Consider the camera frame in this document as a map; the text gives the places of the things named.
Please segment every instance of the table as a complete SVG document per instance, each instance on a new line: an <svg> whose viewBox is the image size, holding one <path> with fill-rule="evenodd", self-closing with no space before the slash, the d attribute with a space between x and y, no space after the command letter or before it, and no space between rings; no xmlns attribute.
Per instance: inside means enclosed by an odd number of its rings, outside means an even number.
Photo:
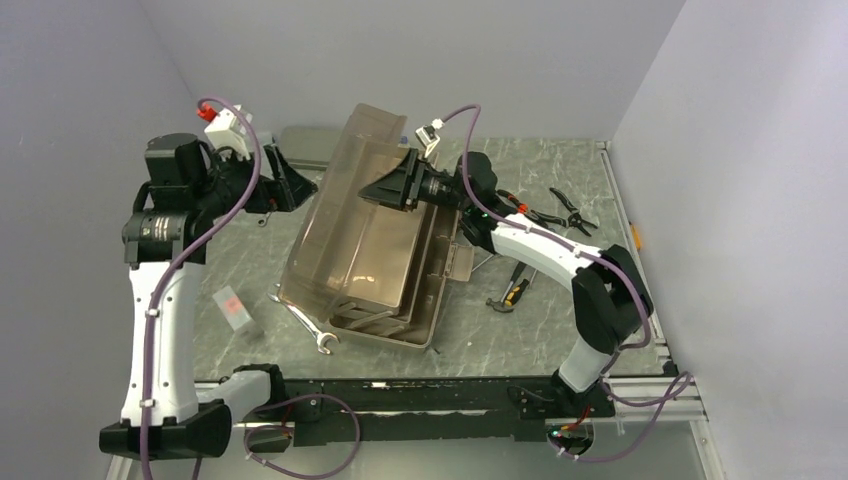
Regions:
<svg viewBox="0 0 848 480"><path fill-rule="evenodd" d="M461 145L459 140L442 140L440 168L453 168ZM565 216L565 208L548 192L556 186L584 218L600 226L591 238L576 229L567 230L567 238L602 248L628 246L628 227L613 180L594 141L479 138L472 149L490 157L499 188L542 212ZM319 183L320 173L306 176ZM289 379L550 375L577 339L571 295L543 275L536 277L513 313L496 313L485 305L487 297L503 293L516 263L496 257L468 283L448 282L432 348L424 353L345 342L342 334L341 344L330 344L333 355L321 355L297 320L265 295L279 281L307 209L304 205L293 213L275 214L262 228L258 216L242 212L210 242L195 320L198 380L217 379L249 363L278 364ZM478 249L475 262L486 256ZM251 341L234 337L212 300L225 285L235 290L264 336ZM611 371L614 376L661 373L662 361L653 344L626 351Z"/></svg>

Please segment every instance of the marble tabletop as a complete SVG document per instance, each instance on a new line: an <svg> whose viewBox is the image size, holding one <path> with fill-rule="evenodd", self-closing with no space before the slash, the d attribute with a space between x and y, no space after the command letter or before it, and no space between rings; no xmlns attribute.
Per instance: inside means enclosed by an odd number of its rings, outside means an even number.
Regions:
<svg viewBox="0 0 848 480"><path fill-rule="evenodd" d="M534 209L566 216L565 208L548 192L555 186L586 220L600 227L592 237L554 227L558 233L602 248L627 246L624 221L594 141L480 138L472 149L490 157L499 188ZM442 140L438 151L439 167L450 164L452 169L461 143ZM320 185L320 173L305 175ZM198 380L217 379L249 363L275 363L286 378L302 379L549 375L577 339L571 295L544 275L536 277L513 313L487 307L486 298L500 297L516 264L511 258L495 257L469 282L447 283L431 348L423 353L346 342L341 334L341 344L330 344L333 355L322 355L297 320L265 295L280 279L307 209L275 214L261 228L258 216L241 213L210 242L195 320ZM460 236L458 242L465 239ZM478 249L475 264L487 256ZM235 290L264 335L252 340L233 335L212 300L212 294L226 285ZM659 374L662 366L652 345L623 353L611 373Z"/></svg>

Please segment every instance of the orange object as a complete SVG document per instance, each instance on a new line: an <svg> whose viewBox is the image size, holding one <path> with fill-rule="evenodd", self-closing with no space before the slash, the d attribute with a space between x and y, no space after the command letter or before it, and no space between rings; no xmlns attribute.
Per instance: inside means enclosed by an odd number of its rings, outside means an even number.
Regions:
<svg viewBox="0 0 848 480"><path fill-rule="evenodd" d="M633 243L636 244L636 250L642 250L642 237L639 236L639 230L636 229L636 225L630 224L630 233L633 234Z"/></svg>
<svg viewBox="0 0 848 480"><path fill-rule="evenodd" d="M211 122L218 116L218 112L215 111L214 108L210 107L208 103L204 103L200 108L197 109L197 116L206 120L207 122Z"/></svg>

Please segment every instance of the red connector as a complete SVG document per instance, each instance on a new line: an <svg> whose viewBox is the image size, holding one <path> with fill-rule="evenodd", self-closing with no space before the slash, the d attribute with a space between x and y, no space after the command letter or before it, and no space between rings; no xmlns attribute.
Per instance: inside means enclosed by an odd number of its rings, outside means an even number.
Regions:
<svg viewBox="0 0 848 480"><path fill-rule="evenodd" d="M210 107L208 103L204 103L200 108L197 109L197 116L206 120L207 122L211 122L218 116L218 112L215 111L214 108Z"/></svg>

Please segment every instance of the white wall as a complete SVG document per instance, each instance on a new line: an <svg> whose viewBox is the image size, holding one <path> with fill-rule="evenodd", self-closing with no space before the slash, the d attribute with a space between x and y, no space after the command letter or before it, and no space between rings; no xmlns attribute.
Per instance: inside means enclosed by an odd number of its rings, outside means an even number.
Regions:
<svg viewBox="0 0 848 480"><path fill-rule="evenodd" d="M480 135L612 137L684 0L140 0L195 95L262 128L417 126L469 102Z"/></svg>
<svg viewBox="0 0 848 480"><path fill-rule="evenodd" d="M135 0L0 7L0 477L103 478L129 378L121 228L147 140L198 125Z"/></svg>
<svg viewBox="0 0 848 480"><path fill-rule="evenodd" d="M848 5L689 0L613 140L732 479L848 469Z"/></svg>

